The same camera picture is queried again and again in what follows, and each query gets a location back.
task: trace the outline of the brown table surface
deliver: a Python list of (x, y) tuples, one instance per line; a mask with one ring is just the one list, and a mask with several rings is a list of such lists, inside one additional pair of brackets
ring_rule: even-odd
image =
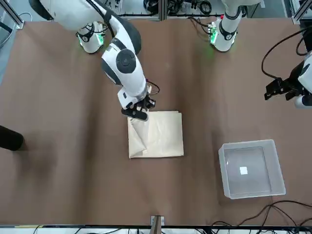
[[(163, 215), (167, 225), (236, 224), (272, 201), (311, 202), (312, 111), (283, 96), (265, 101), (272, 80), (260, 69), (264, 54), (299, 27), (291, 19), (243, 20), (233, 48), (219, 53), (190, 20), (133, 23), (145, 76), (161, 87), (155, 111), (182, 113), (185, 156), (129, 159), (119, 87), (101, 70), (101, 53), (86, 54), (57, 23), (27, 23), (0, 87), (0, 123), (21, 132), (28, 147), (0, 149), (0, 223), (148, 225), (150, 215)], [(268, 72), (288, 77), (302, 60), (299, 37), (272, 52)], [(269, 138), (286, 195), (226, 198), (218, 149)], [(280, 207), (298, 222), (312, 216), (301, 206)], [(272, 210), (267, 224), (287, 222)]]

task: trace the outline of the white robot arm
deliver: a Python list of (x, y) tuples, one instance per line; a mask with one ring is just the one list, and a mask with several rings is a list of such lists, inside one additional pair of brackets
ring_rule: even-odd
[(127, 20), (120, 18), (99, 0), (29, 0), (33, 9), (46, 19), (54, 19), (64, 28), (91, 38), (86, 25), (105, 23), (113, 39), (102, 56), (102, 68), (110, 80), (121, 85), (118, 99), (122, 113), (146, 121), (146, 111), (155, 106), (137, 54), (141, 36)]
[(261, 0), (222, 0), (225, 6), (223, 19), (213, 23), (215, 30), (211, 35), (211, 44), (218, 51), (228, 51), (234, 43), (239, 22), (242, 18), (241, 6), (250, 6), (260, 3)]

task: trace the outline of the black object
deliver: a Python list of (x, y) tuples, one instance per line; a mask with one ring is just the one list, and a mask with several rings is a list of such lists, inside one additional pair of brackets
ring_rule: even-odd
[(242, 17), (245, 17), (248, 14), (247, 6), (241, 6), (240, 8), (242, 10)]
[(199, 5), (199, 9), (203, 14), (209, 15), (212, 10), (211, 3), (206, 0), (202, 1)]
[(306, 90), (302, 84), (298, 81), (298, 77), (303, 71), (304, 61), (299, 63), (291, 72), (289, 78), (282, 80), (282, 78), (274, 79), (270, 84), (266, 86), (266, 93), (264, 99), (268, 100), (271, 97), (279, 94), (286, 94), (286, 100), (290, 100), (297, 96), (309, 96), (310, 93)]
[(158, 0), (143, 0), (143, 6), (151, 13), (158, 13)]
[(176, 15), (181, 9), (183, 0), (169, 0), (167, 7), (168, 16)]
[(10, 28), (8, 25), (2, 23), (1, 21), (0, 21), (0, 27), (3, 28), (3, 29), (5, 29), (5, 30), (8, 31), (9, 33), (12, 33), (12, 28)]
[(238, 10), (237, 10), (237, 13), (235, 16), (230, 16), (228, 15), (228, 13), (225, 11), (224, 15), (226, 18), (228, 18), (229, 20), (235, 20), (237, 19), (237, 17), (239, 16), (239, 14), (241, 13), (242, 9), (239, 7)]
[(275, 47), (277, 47), (279, 44), (283, 43), (284, 41), (288, 40), (289, 38), (292, 38), (292, 37), (294, 37), (294, 36), (296, 36), (296, 35), (298, 35), (298, 34), (300, 34), (300, 33), (305, 32), (305, 31), (307, 31), (307, 30), (309, 30), (309, 29), (312, 29), (312, 25), (310, 25), (309, 27), (306, 27), (306, 28), (304, 28), (304, 29), (301, 29), (301, 30), (297, 31), (297, 32), (295, 32), (295, 33), (289, 35), (288, 37), (285, 37), (284, 39), (280, 40), (278, 43), (276, 43), (276, 44), (265, 54), (265, 56), (263, 57), (263, 60), (262, 60), (262, 62), (261, 62), (261, 70), (262, 70), (262, 72), (263, 72), (265, 75), (267, 75), (267, 76), (269, 76), (269, 77), (271, 77), (271, 78), (273, 78), (273, 79), (281, 79), (281, 78), (279, 78), (279, 77), (277, 77), (277, 76), (274, 76), (274, 75), (272, 75), (272, 74), (270, 74), (270, 73), (268, 73), (268, 72), (266, 72), (266, 71), (264, 70), (264, 61), (265, 61), (265, 59), (266, 59), (267, 56), (270, 54), (270, 52), (271, 52)]
[(128, 109), (121, 109), (121, 113), (123, 113), (126, 116), (129, 116), (131, 118), (140, 119), (142, 121), (148, 120), (148, 115), (146, 112), (143, 112), (142, 110), (149, 110), (155, 107), (156, 101), (153, 99), (150, 99), (148, 95), (146, 97), (137, 102), (133, 105), (133, 107), (129, 107)]
[(117, 69), (123, 74), (131, 74), (137, 66), (136, 56), (129, 49), (121, 50), (116, 57)]
[(0, 126), (0, 147), (7, 150), (18, 150), (24, 142), (22, 134)]
[(228, 32), (226, 31), (223, 26), (222, 26), (222, 21), (219, 24), (219, 29), (220, 29), (220, 33), (224, 36), (225, 40), (231, 40), (232, 37), (235, 35), (235, 33), (237, 32), (237, 29), (234, 32)]
[(53, 20), (53, 17), (50, 13), (43, 7), (40, 0), (29, 0), (29, 4), (31, 8), (37, 12), (42, 18), (46, 20)]

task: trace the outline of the transparent plastic box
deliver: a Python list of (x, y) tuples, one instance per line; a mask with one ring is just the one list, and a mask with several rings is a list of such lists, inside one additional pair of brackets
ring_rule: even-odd
[(224, 195), (230, 199), (286, 194), (273, 140), (223, 144), (219, 160)]

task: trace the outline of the towel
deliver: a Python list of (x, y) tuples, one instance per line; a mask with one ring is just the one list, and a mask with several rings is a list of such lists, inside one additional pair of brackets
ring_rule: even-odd
[(128, 118), (129, 158), (183, 156), (182, 114), (149, 112), (144, 122)]

